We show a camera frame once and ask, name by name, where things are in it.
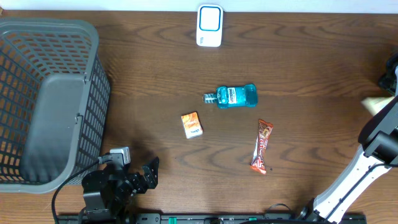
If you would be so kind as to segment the yellow snack bag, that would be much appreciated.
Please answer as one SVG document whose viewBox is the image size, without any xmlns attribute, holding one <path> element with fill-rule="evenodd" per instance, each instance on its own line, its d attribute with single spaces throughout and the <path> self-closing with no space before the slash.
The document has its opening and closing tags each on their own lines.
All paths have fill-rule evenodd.
<svg viewBox="0 0 398 224">
<path fill-rule="evenodd" d="M 394 99 L 391 97 L 367 97 L 361 101 L 361 104 L 370 112 L 372 116 L 376 115 L 386 105 Z"/>
</svg>

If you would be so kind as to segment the small orange box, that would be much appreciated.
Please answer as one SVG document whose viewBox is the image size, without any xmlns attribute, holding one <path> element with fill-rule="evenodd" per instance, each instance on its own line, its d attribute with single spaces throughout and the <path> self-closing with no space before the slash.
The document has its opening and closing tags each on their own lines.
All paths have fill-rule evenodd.
<svg viewBox="0 0 398 224">
<path fill-rule="evenodd" d="M 181 120 L 187 139 L 195 138 L 203 134 L 203 128 L 197 112 L 182 115 Z"/>
</svg>

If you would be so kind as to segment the blue mouthwash bottle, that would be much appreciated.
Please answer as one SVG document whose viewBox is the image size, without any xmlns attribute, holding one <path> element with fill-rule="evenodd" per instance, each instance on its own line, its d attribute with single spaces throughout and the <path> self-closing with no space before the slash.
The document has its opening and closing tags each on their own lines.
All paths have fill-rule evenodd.
<svg viewBox="0 0 398 224">
<path fill-rule="evenodd" d="M 220 109 L 248 107 L 258 104 L 257 88 L 254 84 L 244 86 L 219 86 L 214 93 L 205 93 L 203 102 L 215 104 Z"/>
</svg>

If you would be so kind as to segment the red-brown snack bar wrapper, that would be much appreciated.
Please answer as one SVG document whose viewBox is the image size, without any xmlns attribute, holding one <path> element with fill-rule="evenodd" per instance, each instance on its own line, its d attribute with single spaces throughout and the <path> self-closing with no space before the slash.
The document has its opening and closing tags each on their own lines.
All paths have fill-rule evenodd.
<svg viewBox="0 0 398 224">
<path fill-rule="evenodd" d="M 269 137 L 273 130 L 273 124 L 265 122 L 262 119 L 258 120 L 258 133 L 256 138 L 256 145 L 254 148 L 253 159 L 251 161 L 251 169 L 266 175 L 266 165 L 264 160 L 264 154 L 267 148 Z"/>
</svg>

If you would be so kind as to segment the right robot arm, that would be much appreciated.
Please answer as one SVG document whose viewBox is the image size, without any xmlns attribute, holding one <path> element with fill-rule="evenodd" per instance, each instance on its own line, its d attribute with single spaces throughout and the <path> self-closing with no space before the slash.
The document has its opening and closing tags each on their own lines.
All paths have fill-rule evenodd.
<svg viewBox="0 0 398 224">
<path fill-rule="evenodd" d="M 361 130 L 352 161 L 298 216 L 308 222 L 341 223 L 351 204 L 380 176 L 397 167 L 397 54 L 386 62 L 378 85 L 392 100 Z"/>
</svg>

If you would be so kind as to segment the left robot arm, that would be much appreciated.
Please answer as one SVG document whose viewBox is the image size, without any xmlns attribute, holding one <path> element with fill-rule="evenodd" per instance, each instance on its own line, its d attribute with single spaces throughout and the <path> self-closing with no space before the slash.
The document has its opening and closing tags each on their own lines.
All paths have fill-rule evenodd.
<svg viewBox="0 0 398 224">
<path fill-rule="evenodd" d="M 82 180 L 86 220 L 80 223 L 136 223 L 127 210 L 133 197 L 155 189 L 159 178 L 158 157 L 142 166 L 143 174 L 130 173 L 130 149 L 119 147 L 98 158 L 106 167 L 85 175 Z"/>
</svg>

